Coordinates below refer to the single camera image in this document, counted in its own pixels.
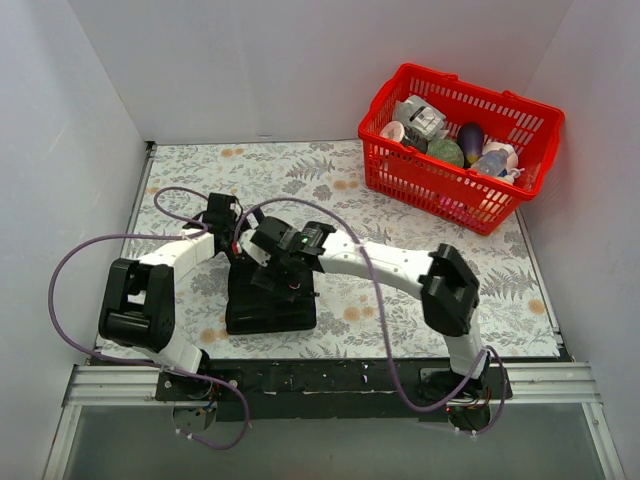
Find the black zippered tool case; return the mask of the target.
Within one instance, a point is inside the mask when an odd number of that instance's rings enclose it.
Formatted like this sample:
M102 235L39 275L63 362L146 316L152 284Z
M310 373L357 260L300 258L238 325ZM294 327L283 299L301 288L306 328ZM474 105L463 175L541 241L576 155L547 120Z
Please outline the black zippered tool case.
M235 258L228 275L225 328L229 335L312 330L317 325L313 273L291 283L265 274L247 258Z

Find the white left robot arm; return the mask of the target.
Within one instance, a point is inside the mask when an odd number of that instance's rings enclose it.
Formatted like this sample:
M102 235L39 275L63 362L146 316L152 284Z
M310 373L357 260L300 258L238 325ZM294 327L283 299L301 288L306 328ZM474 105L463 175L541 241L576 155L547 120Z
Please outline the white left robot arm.
M207 208L183 227L178 240L138 259L117 259L109 270L99 335L182 371L178 387L193 400L211 392L213 377L202 368L208 355L176 327L175 286L217 254L232 254L241 215L237 197L211 193Z

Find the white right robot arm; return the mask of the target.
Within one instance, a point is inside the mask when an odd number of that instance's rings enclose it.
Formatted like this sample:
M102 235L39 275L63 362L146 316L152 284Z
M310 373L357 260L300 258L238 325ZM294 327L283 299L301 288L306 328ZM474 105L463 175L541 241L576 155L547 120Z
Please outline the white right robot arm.
M457 249L432 251L366 243L344 230L309 222L299 231L275 217L239 234L236 252L253 261L252 283L293 301L315 272L378 280L419 300L426 325L441 334L454 389L475 397L489 384L489 355L477 326L479 281Z

